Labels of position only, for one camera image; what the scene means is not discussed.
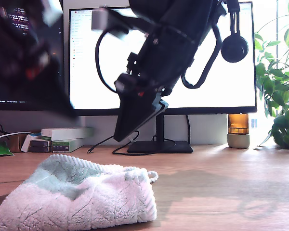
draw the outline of wall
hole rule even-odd
[[[128,6],[128,0],[64,0],[64,43],[65,73],[68,73],[68,9],[91,8],[100,5]],[[86,126],[96,128],[96,135],[87,140],[87,144],[95,144],[113,135],[116,116],[85,117]],[[5,112],[0,111],[0,122],[8,132],[25,131],[37,128],[70,127],[81,125],[66,118],[47,112]],[[224,144],[227,142],[226,115],[190,115],[191,141],[193,144]],[[151,140],[155,134],[155,121],[149,121],[140,129],[139,140]],[[187,125],[183,115],[165,117],[165,137],[175,140],[187,140]],[[106,144],[117,144],[114,140]]]

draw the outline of white towel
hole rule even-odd
[[[0,205],[0,231],[80,231],[152,221],[156,172],[52,155]]]

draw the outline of towel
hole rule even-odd
[[[152,221],[154,171],[52,155],[0,205],[0,231],[81,231]]]

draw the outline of computer monitor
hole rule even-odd
[[[240,3],[240,32],[249,44],[247,56],[238,63],[228,63],[221,54],[199,89],[187,89],[178,81],[170,96],[165,115],[234,114],[256,112],[256,74],[252,2]],[[114,8],[122,15],[135,16],[130,8]],[[69,10],[69,98],[83,116],[117,115],[119,97],[100,81],[94,59],[96,42],[101,31],[92,31],[92,9]],[[220,17],[218,27],[222,40],[230,35],[230,14]],[[138,53],[145,40],[143,33],[130,32],[125,41],[110,34],[100,46],[100,66],[106,82],[112,87],[126,71],[131,52]],[[195,61],[186,78],[196,83],[216,43],[211,31],[195,54]]]
[[[25,35],[29,30],[32,30],[31,24],[26,16],[26,12],[22,8],[15,8],[8,11],[8,15],[12,23],[22,30]],[[64,66],[63,66],[63,17],[58,20],[52,27],[43,28],[36,31],[39,40],[46,40],[51,47],[51,53],[57,57],[60,63],[58,78],[60,85],[64,88]],[[0,82],[0,110],[43,110],[42,107],[23,99],[17,99],[11,96],[9,90]]]

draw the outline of wooden desk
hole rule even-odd
[[[70,155],[157,171],[157,220],[105,230],[289,230],[289,150],[197,146],[192,154],[112,155],[113,147]],[[0,157],[0,204],[51,154]]]

